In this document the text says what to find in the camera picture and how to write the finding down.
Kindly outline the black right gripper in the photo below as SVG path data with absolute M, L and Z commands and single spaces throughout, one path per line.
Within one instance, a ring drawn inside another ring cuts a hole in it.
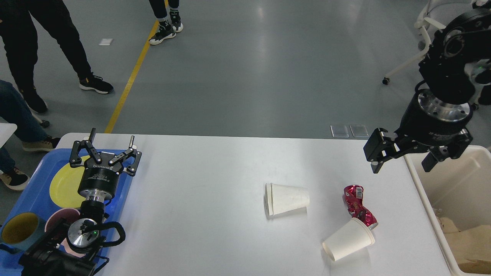
M 397 133 L 384 128 L 373 131 L 363 147 L 366 160 L 377 174 L 383 164 L 409 153 L 428 155 L 422 161 L 430 172 L 440 161 L 458 159 L 470 145 L 473 136 L 466 125 L 473 111 L 468 103 L 449 104 L 430 90 L 418 90 L 410 101 Z

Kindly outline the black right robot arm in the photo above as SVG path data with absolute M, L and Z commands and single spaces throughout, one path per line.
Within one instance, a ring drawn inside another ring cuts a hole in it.
M 410 153 L 427 153 L 422 161 L 426 172 L 440 161 L 461 157 L 473 140 L 465 126 L 473 115 L 469 102 L 475 89 L 465 66 L 489 58 L 489 7 L 467 11 L 437 31 L 419 63 L 428 89 L 418 84 L 399 128 L 394 133 L 375 129 L 363 147 L 373 173 Z

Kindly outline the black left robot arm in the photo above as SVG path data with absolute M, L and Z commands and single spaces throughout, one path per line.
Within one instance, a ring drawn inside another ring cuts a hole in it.
M 120 153 L 97 150 L 96 130 L 72 145 L 69 166 L 82 168 L 77 193 L 83 197 L 74 222 L 56 220 L 54 227 L 38 238 L 19 259 L 23 276 L 93 276 L 102 248 L 118 246 L 126 237 L 123 226 L 110 218 L 106 206 L 118 202 L 117 187 L 123 174 L 134 176 L 142 153 L 130 137 Z

